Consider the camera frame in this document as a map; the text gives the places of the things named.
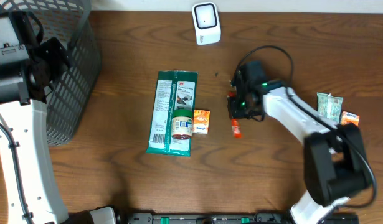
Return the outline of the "red snack bar wrapper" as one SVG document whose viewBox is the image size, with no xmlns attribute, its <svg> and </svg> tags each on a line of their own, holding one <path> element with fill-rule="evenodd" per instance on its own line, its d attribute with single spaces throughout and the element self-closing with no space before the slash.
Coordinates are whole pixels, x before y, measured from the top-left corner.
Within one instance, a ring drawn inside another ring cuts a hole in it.
<svg viewBox="0 0 383 224">
<path fill-rule="evenodd" d="M 229 111 L 229 118 L 232 122 L 232 132 L 235 139 L 241 139 L 243 137 L 239 123 L 238 121 L 233 117 L 232 110 L 230 106 L 231 99 L 235 96 L 235 93 L 233 91 L 228 92 L 227 99 L 228 99 L 228 111 Z"/>
</svg>

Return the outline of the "orange tissue pack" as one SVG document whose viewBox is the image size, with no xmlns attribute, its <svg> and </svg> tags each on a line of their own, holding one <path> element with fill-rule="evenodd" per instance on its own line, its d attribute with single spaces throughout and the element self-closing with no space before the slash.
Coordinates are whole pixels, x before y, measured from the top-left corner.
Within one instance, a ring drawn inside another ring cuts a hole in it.
<svg viewBox="0 0 383 224">
<path fill-rule="evenodd" d="M 341 113 L 341 117 L 340 117 L 340 124 L 341 125 L 354 124 L 354 125 L 358 126 L 359 125 L 359 119 L 360 119 L 359 115 L 356 115 L 356 114 L 353 114 L 353 113 L 350 113 L 347 111 L 343 111 Z"/>
<path fill-rule="evenodd" d="M 194 110 L 193 133 L 208 134 L 209 132 L 210 111 Z"/>
</svg>

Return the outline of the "green lid glass jar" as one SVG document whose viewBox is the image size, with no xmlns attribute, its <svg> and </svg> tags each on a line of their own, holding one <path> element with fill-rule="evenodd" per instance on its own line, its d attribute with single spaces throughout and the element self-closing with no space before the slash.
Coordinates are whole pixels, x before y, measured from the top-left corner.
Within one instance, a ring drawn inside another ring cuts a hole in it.
<svg viewBox="0 0 383 224">
<path fill-rule="evenodd" d="M 176 109 L 173 112 L 171 136 L 177 140 L 192 138 L 193 112 L 188 109 Z"/>
</svg>

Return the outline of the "green 3M gloves package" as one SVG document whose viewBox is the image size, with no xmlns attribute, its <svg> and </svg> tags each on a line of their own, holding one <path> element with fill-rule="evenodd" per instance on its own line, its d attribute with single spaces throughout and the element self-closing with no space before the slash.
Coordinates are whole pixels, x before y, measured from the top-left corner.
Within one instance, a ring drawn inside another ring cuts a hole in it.
<svg viewBox="0 0 383 224">
<path fill-rule="evenodd" d="M 177 140 L 171 136 L 173 112 L 188 109 L 193 112 L 197 90 L 197 72 L 164 70 L 158 72 L 149 130 L 148 154 L 171 156 L 191 155 L 191 138 Z"/>
</svg>

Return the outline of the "mint green wipes packet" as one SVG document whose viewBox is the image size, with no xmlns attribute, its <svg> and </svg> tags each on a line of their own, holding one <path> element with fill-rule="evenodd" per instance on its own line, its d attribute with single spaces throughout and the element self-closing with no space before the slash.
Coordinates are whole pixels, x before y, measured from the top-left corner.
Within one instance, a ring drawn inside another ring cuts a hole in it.
<svg viewBox="0 0 383 224">
<path fill-rule="evenodd" d="M 343 97 L 332 96 L 330 93 L 317 93 L 317 98 L 318 113 L 339 123 Z"/>
</svg>

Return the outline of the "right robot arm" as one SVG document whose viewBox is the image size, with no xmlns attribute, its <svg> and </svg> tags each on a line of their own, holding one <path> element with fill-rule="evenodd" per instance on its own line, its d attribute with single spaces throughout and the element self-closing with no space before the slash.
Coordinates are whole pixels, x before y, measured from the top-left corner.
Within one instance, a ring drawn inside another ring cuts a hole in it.
<svg viewBox="0 0 383 224">
<path fill-rule="evenodd" d="M 259 61 L 239 64 L 228 97 L 232 119 L 280 122 L 303 146 L 306 192 L 277 223 L 319 223 L 359 192 L 375 188 L 362 136 L 354 124 L 322 117 L 281 80 L 269 80 Z"/>
</svg>

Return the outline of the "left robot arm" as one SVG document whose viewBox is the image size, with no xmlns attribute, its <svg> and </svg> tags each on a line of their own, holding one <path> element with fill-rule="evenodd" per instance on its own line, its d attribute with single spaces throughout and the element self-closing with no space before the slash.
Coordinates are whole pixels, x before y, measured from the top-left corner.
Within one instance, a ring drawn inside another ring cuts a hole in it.
<svg viewBox="0 0 383 224">
<path fill-rule="evenodd" d="M 111 206 L 69 214 L 47 144 L 45 89 L 72 63 L 27 11 L 0 14 L 0 158 L 9 223 L 116 223 Z"/>
</svg>

